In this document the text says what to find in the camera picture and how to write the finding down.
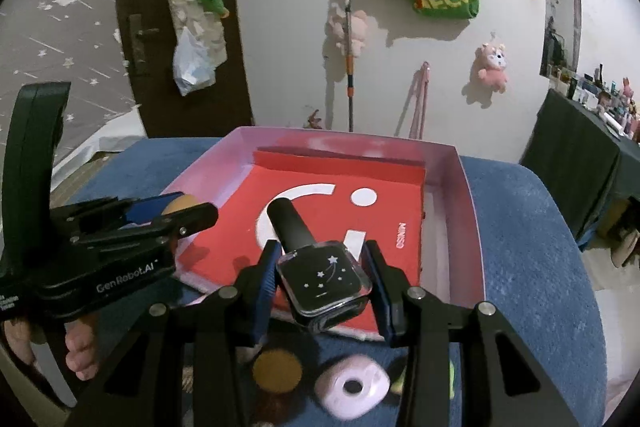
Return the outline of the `person's left hand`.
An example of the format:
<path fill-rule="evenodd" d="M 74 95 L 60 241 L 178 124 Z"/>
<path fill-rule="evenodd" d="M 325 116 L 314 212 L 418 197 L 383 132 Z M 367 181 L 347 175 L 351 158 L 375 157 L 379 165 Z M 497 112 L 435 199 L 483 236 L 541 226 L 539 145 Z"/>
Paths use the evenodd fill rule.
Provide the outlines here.
<path fill-rule="evenodd" d="M 96 321 L 93 313 L 75 321 L 65 334 L 66 366 L 81 381 L 90 381 L 100 368 L 99 347 L 96 341 Z M 27 366 L 41 373 L 32 351 L 32 328 L 27 321 L 11 320 L 2 323 L 2 332 L 14 355 Z"/>

